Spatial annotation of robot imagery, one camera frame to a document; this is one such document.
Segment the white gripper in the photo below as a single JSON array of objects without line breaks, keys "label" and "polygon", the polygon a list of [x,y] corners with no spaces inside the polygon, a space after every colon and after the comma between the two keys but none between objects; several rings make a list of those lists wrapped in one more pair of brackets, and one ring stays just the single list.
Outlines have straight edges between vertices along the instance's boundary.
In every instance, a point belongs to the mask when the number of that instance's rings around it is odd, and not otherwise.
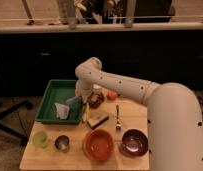
[{"label": "white gripper", "polygon": [[77,96],[66,100],[67,105],[72,105],[76,102],[82,102],[82,97],[89,97],[93,91],[93,85],[83,80],[77,80],[75,85],[75,94]]}]

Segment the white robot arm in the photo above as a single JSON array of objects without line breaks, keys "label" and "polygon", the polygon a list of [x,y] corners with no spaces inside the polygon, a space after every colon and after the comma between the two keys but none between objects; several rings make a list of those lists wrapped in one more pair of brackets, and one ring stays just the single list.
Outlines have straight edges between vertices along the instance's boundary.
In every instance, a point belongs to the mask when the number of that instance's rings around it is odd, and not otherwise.
[{"label": "white robot arm", "polygon": [[108,73],[97,57],[77,65],[75,75],[79,96],[99,85],[147,108],[150,171],[203,171],[202,110],[190,88]]}]

